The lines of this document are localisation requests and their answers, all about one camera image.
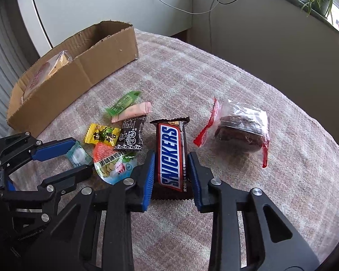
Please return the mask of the dark snack red-edged clear bag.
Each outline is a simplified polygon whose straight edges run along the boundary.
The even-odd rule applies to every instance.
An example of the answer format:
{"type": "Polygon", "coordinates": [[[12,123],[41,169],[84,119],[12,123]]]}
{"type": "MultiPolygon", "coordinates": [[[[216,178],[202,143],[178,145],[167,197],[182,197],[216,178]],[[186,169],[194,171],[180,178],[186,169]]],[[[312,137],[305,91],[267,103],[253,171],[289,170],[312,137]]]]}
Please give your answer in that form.
{"type": "Polygon", "coordinates": [[[197,147],[216,147],[243,154],[261,154],[268,166],[270,145],[268,113],[247,103],[214,99],[209,121],[193,140],[197,147]]]}

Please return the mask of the yellow candy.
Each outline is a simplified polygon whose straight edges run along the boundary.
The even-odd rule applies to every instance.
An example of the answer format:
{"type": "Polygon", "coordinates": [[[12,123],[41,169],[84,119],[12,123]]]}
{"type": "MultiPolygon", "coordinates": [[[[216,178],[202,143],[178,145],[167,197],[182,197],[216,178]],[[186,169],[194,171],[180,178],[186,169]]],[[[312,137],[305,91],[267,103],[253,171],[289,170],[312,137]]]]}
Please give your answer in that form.
{"type": "Polygon", "coordinates": [[[85,144],[104,143],[114,147],[119,138],[121,129],[92,123],[84,137],[85,144]]]}

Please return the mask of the white slatted radiator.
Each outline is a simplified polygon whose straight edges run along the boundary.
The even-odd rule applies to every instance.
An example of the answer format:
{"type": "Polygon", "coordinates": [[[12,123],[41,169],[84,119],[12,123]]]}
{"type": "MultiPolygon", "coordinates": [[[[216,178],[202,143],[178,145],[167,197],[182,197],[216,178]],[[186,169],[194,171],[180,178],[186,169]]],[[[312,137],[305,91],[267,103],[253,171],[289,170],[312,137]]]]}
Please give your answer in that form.
{"type": "Polygon", "coordinates": [[[0,2],[0,138],[7,136],[7,110],[11,91],[29,63],[19,46],[5,2],[0,2]]]}

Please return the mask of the packaged white bread slice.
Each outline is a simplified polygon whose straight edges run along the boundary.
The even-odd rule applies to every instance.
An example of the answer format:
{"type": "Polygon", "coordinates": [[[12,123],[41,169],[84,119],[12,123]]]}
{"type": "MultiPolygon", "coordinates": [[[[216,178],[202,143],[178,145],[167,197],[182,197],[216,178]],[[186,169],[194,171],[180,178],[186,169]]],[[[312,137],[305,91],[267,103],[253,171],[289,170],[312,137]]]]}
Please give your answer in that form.
{"type": "Polygon", "coordinates": [[[24,103],[44,81],[52,77],[59,69],[72,61],[73,58],[69,54],[69,51],[63,50],[45,62],[28,82],[24,94],[21,97],[21,102],[24,103]]]}

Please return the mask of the Snickers chocolate bar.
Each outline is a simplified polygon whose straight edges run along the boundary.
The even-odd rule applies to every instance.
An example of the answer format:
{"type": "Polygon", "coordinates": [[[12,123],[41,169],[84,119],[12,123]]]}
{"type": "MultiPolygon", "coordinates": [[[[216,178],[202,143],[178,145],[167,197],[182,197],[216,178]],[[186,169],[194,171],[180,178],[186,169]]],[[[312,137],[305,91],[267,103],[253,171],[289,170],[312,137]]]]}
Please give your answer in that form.
{"type": "Polygon", "coordinates": [[[186,125],[190,117],[151,121],[156,129],[155,184],[152,199],[187,200],[193,198],[187,172],[186,125]]]}

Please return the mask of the pink candy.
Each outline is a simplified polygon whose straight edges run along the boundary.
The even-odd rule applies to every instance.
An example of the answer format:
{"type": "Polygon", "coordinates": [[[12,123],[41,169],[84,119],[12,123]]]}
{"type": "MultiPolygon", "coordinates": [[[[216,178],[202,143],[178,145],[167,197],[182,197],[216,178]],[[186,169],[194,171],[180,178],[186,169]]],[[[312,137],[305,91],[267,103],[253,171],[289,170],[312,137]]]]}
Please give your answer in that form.
{"type": "Polygon", "coordinates": [[[152,104],[151,102],[142,102],[139,104],[135,104],[129,106],[125,110],[123,110],[118,115],[115,115],[111,118],[112,123],[116,123],[119,121],[124,121],[130,118],[139,117],[142,115],[147,115],[152,112],[152,104]]]}

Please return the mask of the white cabinet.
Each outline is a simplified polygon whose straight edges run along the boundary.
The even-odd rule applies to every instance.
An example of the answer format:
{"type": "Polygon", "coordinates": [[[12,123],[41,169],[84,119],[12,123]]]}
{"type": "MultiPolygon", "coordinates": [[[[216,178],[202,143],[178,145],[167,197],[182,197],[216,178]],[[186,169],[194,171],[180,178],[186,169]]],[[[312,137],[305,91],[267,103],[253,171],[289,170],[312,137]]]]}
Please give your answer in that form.
{"type": "Polygon", "coordinates": [[[17,0],[40,56],[73,34],[104,20],[172,36],[192,26],[192,0],[17,0]]]}

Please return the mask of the brown cardboard box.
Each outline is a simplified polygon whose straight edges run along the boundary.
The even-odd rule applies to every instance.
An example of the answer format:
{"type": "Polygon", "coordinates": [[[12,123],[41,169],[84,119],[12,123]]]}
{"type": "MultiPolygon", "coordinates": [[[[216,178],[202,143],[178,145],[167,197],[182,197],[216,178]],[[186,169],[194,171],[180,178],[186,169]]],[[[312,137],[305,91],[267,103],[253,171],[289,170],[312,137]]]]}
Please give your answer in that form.
{"type": "Polygon", "coordinates": [[[7,124],[38,136],[62,111],[94,85],[138,58],[134,27],[121,21],[101,21],[79,31],[41,57],[18,79],[11,91],[7,124]],[[72,61],[24,97],[35,74],[61,51],[72,61]]]}

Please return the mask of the black white candy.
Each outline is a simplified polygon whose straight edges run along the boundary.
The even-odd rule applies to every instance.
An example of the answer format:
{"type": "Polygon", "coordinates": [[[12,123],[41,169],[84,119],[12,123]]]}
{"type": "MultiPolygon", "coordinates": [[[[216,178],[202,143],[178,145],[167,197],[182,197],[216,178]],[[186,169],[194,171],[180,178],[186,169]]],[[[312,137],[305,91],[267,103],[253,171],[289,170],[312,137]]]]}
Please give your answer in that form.
{"type": "Polygon", "coordinates": [[[123,121],[115,150],[142,150],[143,127],[147,116],[142,115],[123,121]]]}

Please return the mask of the small clear mint packet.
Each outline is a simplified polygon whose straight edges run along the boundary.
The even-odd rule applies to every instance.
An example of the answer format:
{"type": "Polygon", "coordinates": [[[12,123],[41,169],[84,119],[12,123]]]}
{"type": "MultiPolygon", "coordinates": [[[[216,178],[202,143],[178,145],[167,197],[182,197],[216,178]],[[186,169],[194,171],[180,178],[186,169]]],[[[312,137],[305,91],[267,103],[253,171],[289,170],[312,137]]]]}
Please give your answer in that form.
{"type": "Polygon", "coordinates": [[[74,167],[93,163],[92,157],[84,150],[79,141],[75,142],[65,156],[74,167]]]}

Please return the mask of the round jelly cup colourful lid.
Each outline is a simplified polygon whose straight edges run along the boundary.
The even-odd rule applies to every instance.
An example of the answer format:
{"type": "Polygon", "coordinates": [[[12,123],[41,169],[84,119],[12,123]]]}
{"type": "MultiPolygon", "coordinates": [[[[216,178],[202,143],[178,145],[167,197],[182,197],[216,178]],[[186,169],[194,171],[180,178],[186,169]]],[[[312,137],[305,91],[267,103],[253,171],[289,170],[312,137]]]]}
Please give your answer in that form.
{"type": "Polygon", "coordinates": [[[93,160],[97,174],[110,185],[129,178],[134,167],[137,166],[135,152],[114,150],[112,146],[104,143],[95,145],[93,160]]]}

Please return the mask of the green candy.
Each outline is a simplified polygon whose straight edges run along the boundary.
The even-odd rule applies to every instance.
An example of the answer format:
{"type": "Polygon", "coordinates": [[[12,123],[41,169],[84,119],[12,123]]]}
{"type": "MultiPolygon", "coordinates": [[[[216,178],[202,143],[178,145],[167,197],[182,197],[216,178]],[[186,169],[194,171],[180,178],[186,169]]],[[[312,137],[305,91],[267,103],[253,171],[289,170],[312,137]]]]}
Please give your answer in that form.
{"type": "Polygon", "coordinates": [[[130,91],[122,96],[113,106],[106,108],[105,111],[111,117],[117,116],[133,104],[141,93],[141,91],[130,91]]]}

